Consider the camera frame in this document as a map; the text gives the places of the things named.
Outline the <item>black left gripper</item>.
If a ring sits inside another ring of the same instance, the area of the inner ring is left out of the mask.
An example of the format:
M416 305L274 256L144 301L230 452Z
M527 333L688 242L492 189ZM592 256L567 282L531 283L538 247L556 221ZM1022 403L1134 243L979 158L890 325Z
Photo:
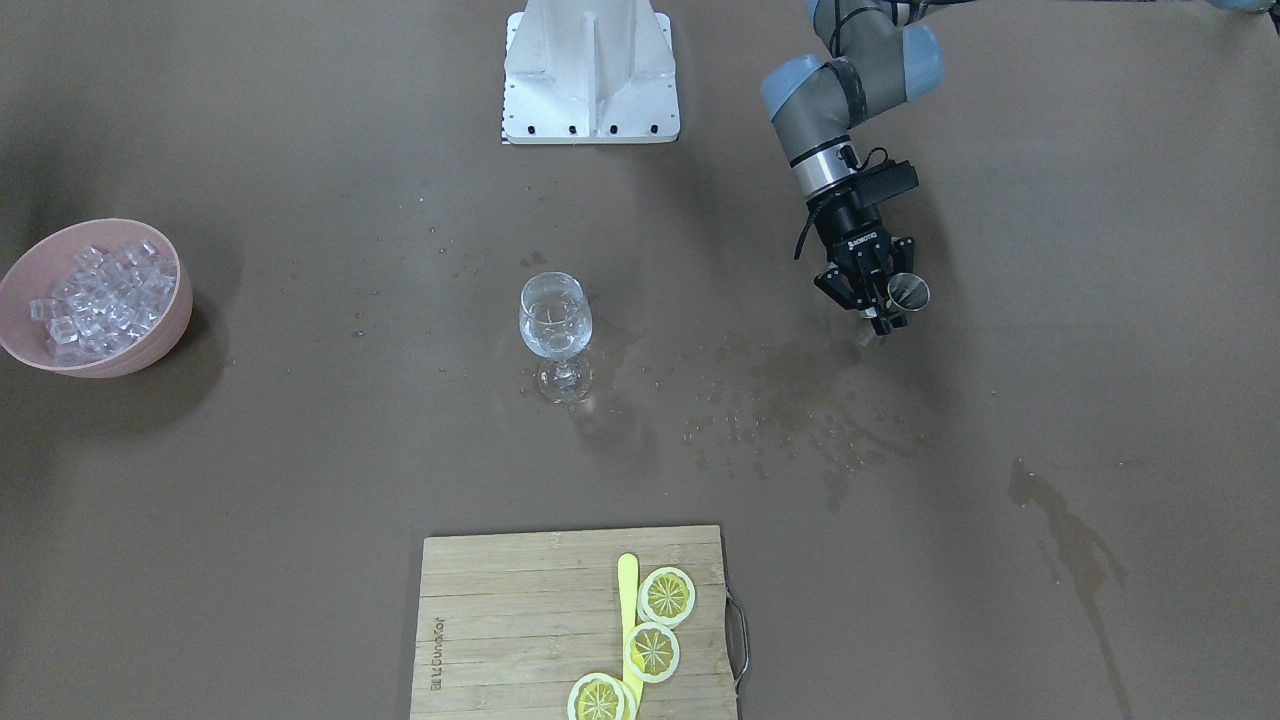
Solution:
M876 206L860 208L850 192L828 192L812 201L813 225L826 250L827 268L813 284L842 310L867 322L876 336L908 324L916 310L913 237L893 237ZM884 279L888 277L888 310Z

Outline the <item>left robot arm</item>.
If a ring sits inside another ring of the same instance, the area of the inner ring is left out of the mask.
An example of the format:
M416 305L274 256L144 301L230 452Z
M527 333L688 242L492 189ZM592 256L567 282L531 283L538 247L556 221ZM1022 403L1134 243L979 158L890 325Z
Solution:
M762 82L783 305L960 332L1277 315L1275 1L806 1Z

